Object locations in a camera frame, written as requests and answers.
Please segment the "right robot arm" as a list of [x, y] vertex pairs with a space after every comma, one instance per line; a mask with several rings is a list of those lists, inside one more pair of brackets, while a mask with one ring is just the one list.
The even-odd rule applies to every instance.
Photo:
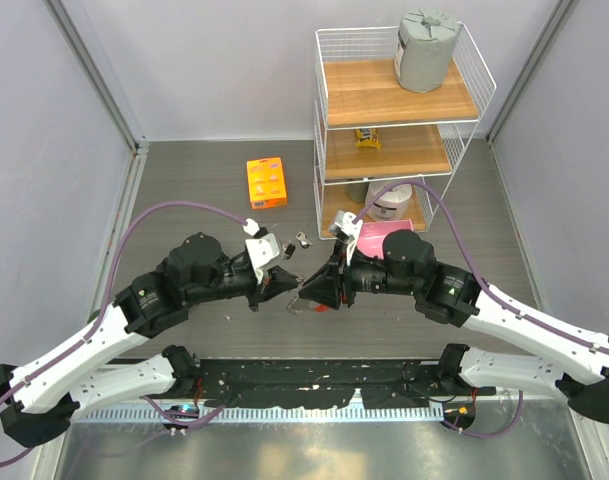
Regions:
[[435, 370], [443, 391], [507, 387], [551, 395], [609, 424], [609, 334], [566, 324], [438, 261], [433, 246], [410, 230], [388, 234], [382, 248], [382, 257], [369, 257], [336, 241], [328, 261], [304, 282], [300, 299], [338, 310], [352, 306], [359, 293], [410, 296], [429, 320], [494, 336], [523, 351], [499, 354], [449, 344]]

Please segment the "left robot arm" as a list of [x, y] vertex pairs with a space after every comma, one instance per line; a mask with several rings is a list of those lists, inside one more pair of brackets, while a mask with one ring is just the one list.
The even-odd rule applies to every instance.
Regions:
[[250, 309], [257, 310], [261, 303], [295, 289], [298, 279], [280, 267], [282, 258], [272, 233], [246, 240], [243, 251], [234, 257], [228, 257], [212, 236], [189, 237], [58, 347], [21, 367], [0, 364], [4, 433], [32, 448], [113, 403], [147, 395], [191, 395], [197, 388], [198, 368], [180, 346], [171, 345], [129, 367], [100, 369], [185, 322], [196, 305], [244, 297]]

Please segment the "metal keyring holder red grip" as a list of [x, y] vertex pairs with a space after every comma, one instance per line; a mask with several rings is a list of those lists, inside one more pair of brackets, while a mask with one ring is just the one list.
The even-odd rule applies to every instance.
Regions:
[[294, 315], [303, 313], [323, 313], [328, 310], [328, 307], [319, 302], [302, 299], [299, 296], [294, 297], [287, 305], [287, 311]]

